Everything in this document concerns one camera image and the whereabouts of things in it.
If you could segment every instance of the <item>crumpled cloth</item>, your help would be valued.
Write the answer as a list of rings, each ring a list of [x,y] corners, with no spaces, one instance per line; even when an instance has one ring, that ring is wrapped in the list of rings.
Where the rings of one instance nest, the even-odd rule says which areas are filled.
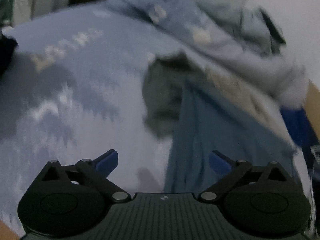
[[[282,56],[262,57],[225,32],[192,0],[106,0],[108,9],[152,22],[276,99],[301,108],[308,90],[305,68]]]
[[[252,51],[271,56],[285,45],[281,29],[263,8],[234,7],[227,0],[193,0],[219,27]]]

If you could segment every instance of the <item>dark blue object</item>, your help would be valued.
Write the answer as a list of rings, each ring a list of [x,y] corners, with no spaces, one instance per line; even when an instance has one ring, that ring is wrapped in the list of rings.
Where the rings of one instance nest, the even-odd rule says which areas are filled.
[[[93,161],[95,170],[108,177],[110,173],[118,166],[119,157],[115,150],[109,150]]]
[[[306,116],[305,110],[303,108],[300,110],[281,108],[280,112],[294,143],[301,147],[310,147],[310,135],[313,130]]]
[[[235,167],[235,162],[223,156],[218,151],[213,151],[209,155],[210,168],[222,179]]]

